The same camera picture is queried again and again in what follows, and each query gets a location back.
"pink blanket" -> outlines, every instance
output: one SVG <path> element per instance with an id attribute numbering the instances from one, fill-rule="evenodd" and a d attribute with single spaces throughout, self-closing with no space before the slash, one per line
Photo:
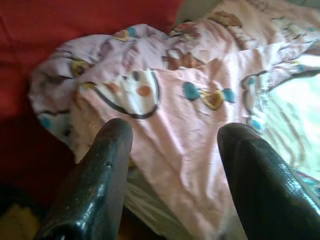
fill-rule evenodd
<path id="1" fill-rule="evenodd" d="M 80 159 L 100 126 L 133 127 L 131 159 L 197 239 L 224 233 L 235 213 L 218 129 L 264 130 L 263 95 L 319 54 L 316 10 L 268 0 L 224 0 L 170 34 L 136 25 L 67 42 L 32 76 L 42 124 Z"/>

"red cloth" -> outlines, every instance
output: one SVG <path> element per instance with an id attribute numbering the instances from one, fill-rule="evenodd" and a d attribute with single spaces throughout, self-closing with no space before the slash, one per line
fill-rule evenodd
<path id="1" fill-rule="evenodd" d="M 0 182 L 43 203 L 73 166 L 70 151 L 41 128 L 27 99 L 30 72 L 63 42 L 135 24 L 168 32 L 184 0 L 1 0 Z"/>

